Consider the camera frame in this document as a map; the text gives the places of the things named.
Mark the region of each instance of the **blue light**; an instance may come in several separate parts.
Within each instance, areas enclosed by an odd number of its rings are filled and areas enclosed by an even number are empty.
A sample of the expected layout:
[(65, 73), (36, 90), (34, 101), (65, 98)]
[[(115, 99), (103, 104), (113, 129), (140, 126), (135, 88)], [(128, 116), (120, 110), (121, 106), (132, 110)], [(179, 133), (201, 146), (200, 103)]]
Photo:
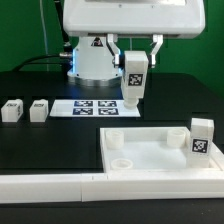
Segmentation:
[(118, 71), (119, 71), (119, 74), (123, 74), (123, 69), (122, 68), (119, 68)]
[(72, 73), (75, 74), (75, 67), (76, 67), (76, 50), (73, 50), (72, 53)]

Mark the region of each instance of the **metal bracket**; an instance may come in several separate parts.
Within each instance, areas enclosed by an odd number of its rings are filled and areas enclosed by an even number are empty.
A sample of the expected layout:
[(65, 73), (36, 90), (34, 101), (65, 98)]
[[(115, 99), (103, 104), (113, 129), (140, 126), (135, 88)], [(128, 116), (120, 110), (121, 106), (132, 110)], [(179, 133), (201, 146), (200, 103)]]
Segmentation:
[(156, 55), (159, 51), (159, 49), (161, 48), (163, 44), (163, 35), (153, 35), (153, 43), (152, 45), (154, 45), (154, 48), (152, 49), (152, 52), (150, 54), (150, 67), (151, 68), (155, 68), (156, 66)]
[(120, 65), (120, 49), (116, 46), (115, 42), (117, 42), (117, 35), (107, 34), (107, 47), (111, 54), (114, 56), (114, 67), (118, 68)]

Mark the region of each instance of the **white housing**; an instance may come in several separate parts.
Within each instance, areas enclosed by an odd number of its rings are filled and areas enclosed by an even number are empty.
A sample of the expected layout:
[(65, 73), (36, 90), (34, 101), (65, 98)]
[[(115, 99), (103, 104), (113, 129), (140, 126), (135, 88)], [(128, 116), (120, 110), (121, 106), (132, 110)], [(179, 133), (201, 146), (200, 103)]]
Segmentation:
[(193, 38), (205, 27), (203, 0), (65, 0), (70, 36), (116, 33)]

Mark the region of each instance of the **small white block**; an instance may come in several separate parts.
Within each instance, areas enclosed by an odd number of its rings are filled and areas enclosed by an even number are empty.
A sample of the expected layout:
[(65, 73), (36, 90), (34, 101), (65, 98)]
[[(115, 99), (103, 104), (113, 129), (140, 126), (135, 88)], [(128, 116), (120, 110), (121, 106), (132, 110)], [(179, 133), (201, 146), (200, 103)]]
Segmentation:
[(48, 112), (47, 100), (35, 100), (30, 107), (30, 122), (45, 122)]
[(17, 122), (23, 114), (23, 101), (20, 99), (8, 100), (1, 108), (2, 122)]

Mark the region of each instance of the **white cable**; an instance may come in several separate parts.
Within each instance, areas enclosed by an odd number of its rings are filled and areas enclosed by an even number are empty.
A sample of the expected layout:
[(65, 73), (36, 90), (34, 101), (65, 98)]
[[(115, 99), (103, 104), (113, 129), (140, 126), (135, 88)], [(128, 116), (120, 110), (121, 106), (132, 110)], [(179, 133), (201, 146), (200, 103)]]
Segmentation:
[(45, 46), (45, 53), (48, 54), (48, 41), (47, 41), (47, 31), (45, 25), (45, 18), (44, 18), (44, 9), (43, 9), (43, 0), (40, 0), (40, 15), (41, 15), (41, 23), (44, 33), (44, 46)]

